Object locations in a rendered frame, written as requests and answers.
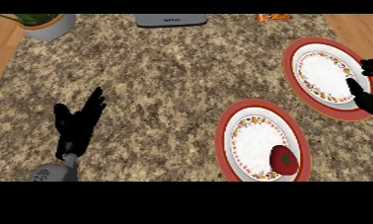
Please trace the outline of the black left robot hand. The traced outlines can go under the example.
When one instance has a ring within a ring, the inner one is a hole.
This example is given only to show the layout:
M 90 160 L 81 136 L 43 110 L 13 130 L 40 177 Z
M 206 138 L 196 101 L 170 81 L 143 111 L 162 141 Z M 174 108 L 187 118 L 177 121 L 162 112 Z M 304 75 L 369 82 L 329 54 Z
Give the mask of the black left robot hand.
M 94 89 L 83 109 L 75 113 L 69 112 L 65 104 L 55 104 L 56 129 L 60 134 L 56 157 L 60 160 L 68 154 L 77 157 L 84 154 L 105 107 L 100 87 Z

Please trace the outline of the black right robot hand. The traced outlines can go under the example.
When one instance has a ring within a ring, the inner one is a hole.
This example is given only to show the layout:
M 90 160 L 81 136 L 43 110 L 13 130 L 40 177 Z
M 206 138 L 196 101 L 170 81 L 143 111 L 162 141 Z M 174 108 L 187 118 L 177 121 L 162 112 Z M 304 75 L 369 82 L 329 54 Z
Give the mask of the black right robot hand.
M 373 59 L 361 59 L 360 64 L 361 74 L 367 77 L 373 77 Z M 363 91 L 363 88 L 354 79 L 348 78 L 345 82 L 354 96 L 355 105 L 373 114 L 373 95 Z

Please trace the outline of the red rimmed patterned plate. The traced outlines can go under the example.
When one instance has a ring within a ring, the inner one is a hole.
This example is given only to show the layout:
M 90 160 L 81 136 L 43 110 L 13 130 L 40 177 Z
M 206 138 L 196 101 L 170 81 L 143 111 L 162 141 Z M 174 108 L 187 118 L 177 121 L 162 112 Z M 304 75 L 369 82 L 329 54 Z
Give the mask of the red rimmed patterned plate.
M 345 82 L 354 79 L 373 94 L 373 77 L 361 74 L 360 60 L 346 46 L 320 37 L 295 40 L 285 51 L 283 71 L 295 93 L 318 113 L 338 120 L 372 117 L 355 105 Z
M 296 157 L 292 175 L 273 172 L 273 147 L 288 147 Z M 286 111 L 268 101 L 248 99 L 224 111 L 215 127 L 215 157 L 230 182 L 307 182 L 311 151 L 301 127 Z

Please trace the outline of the red tomato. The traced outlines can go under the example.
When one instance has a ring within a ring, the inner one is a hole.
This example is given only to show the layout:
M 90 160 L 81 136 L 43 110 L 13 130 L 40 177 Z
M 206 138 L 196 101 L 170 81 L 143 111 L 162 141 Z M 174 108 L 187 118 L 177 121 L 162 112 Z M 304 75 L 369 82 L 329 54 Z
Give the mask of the red tomato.
M 276 145 L 271 149 L 270 166 L 273 171 L 283 176 L 289 176 L 298 172 L 298 158 L 292 150 L 283 145 Z

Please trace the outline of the orange snack bag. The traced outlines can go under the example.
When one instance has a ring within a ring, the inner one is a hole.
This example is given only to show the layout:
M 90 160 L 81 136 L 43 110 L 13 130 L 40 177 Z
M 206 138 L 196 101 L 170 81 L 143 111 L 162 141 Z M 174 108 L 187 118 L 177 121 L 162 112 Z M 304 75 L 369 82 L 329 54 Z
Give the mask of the orange snack bag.
M 274 20 L 289 20 L 292 16 L 289 14 L 258 14 L 257 20 L 260 23 L 274 21 Z

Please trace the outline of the grey potted green plant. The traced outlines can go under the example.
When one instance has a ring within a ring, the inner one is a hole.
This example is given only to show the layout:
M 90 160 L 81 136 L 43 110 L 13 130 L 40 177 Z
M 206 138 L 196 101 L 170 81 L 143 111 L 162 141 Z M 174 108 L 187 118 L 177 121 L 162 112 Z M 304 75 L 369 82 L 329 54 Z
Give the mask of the grey potted green plant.
M 37 40 L 50 41 L 74 28 L 75 14 L 16 14 L 0 17 L 16 22 L 25 33 Z

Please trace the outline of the grey toaster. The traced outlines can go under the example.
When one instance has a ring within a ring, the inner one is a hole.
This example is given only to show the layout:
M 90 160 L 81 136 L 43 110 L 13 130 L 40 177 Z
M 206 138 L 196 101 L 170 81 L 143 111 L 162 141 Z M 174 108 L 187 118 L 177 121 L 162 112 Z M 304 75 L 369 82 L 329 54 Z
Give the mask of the grey toaster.
M 134 18 L 142 28 L 198 26 L 206 23 L 205 14 L 136 14 Z

